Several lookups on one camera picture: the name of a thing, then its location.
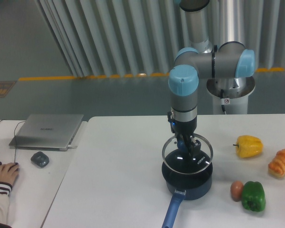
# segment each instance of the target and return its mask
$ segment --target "yellow bell pepper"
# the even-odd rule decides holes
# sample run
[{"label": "yellow bell pepper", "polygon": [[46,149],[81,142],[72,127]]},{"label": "yellow bell pepper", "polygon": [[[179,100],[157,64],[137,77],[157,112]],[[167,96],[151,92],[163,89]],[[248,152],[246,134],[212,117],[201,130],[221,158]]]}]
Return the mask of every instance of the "yellow bell pepper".
[{"label": "yellow bell pepper", "polygon": [[263,144],[259,138],[251,135],[241,135],[237,138],[236,144],[237,155],[240,158],[249,158],[260,154],[263,151]]}]

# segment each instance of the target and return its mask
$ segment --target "brown egg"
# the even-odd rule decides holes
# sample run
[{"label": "brown egg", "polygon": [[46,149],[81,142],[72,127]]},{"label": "brown egg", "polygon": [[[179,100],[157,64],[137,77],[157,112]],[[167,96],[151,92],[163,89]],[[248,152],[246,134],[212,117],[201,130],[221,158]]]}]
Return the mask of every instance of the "brown egg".
[{"label": "brown egg", "polygon": [[244,184],[238,180],[231,184],[230,192],[234,201],[238,202],[241,200],[243,187]]}]

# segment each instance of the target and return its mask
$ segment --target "white table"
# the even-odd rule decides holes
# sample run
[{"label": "white table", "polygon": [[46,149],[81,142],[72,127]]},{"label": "white table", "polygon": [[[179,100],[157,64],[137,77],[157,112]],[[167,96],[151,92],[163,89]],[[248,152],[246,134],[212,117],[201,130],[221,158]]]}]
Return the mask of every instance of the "white table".
[{"label": "white table", "polygon": [[[267,173],[285,148],[285,114],[200,115],[195,133],[213,146],[213,183],[204,197],[182,202],[174,227],[285,228],[285,178]],[[232,144],[244,134],[262,140],[261,156],[237,157]],[[162,227],[171,194],[161,155],[171,136],[166,116],[92,118],[43,227]],[[250,212],[231,199],[235,180],[263,184],[265,211]]]},{"label": "white table", "polygon": [[[9,147],[14,137],[14,129],[21,121],[0,123],[0,162],[14,162],[15,149]],[[86,122],[78,130],[73,140],[78,144]],[[31,163],[31,156],[37,151],[19,150],[16,162],[20,165],[19,177],[9,195],[10,206],[8,225],[13,228],[39,228],[46,217],[60,183],[67,171],[76,149],[66,152],[43,151],[50,159],[43,169]]]}]

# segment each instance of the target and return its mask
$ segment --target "bread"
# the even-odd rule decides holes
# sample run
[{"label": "bread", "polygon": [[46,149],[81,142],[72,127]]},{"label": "bread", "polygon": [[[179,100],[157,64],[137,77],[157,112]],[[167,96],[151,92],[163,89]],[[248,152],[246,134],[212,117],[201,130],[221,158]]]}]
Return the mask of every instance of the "bread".
[{"label": "bread", "polygon": [[285,175],[285,149],[276,153],[274,159],[268,164],[268,171],[277,178]]}]

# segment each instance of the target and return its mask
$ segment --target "silver laptop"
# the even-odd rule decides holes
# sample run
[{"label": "silver laptop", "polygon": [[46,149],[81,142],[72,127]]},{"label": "silver laptop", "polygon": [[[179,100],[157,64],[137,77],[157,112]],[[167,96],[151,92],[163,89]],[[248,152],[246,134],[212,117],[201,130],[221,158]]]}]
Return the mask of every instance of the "silver laptop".
[{"label": "silver laptop", "polygon": [[19,149],[67,151],[83,116],[31,114],[9,145]]}]

